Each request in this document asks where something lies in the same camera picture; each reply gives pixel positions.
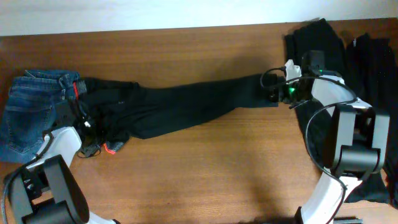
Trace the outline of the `black leggings red grey waistband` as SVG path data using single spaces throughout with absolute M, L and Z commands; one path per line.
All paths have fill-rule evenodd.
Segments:
M 74 91 L 95 122 L 95 144 L 118 152 L 130 138 L 149 139 L 197 126 L 236 108 L 268 108 L 260 75 L 148 88 L 137 82 L 83 78 Z

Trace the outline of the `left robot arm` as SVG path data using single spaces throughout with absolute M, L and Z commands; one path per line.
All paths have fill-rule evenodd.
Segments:
M 11 172 L 3 197 L 8 199 L 16 223 L 117 224 L 90 211 L 70 170 L 82 141 L 74 124 L 88 126 L 88 116 L 77 100 L 55 107 L 55 126 L 43 133 L 44 143 L 31 161 Z

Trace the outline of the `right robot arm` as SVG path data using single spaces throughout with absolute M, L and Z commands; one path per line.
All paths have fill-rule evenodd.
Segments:
M 322 163 L 317 165 L 322 174 L 309 200 L 297 209 L 294 222 L 362 223 L 358 218 L 336 220 L 335 216 L 350 193 L 382 169 L 390 116 L 359 98 L 339 72 L 327 70 L 322 51 L 304 53 L 301 65 L 289 59 L 279 70 L 281 77 L 273 69 L 260 77 L 268 99 L 291 108 L 317 101 L 322 107 L 309 120 L 322 112 L 331 116 Z

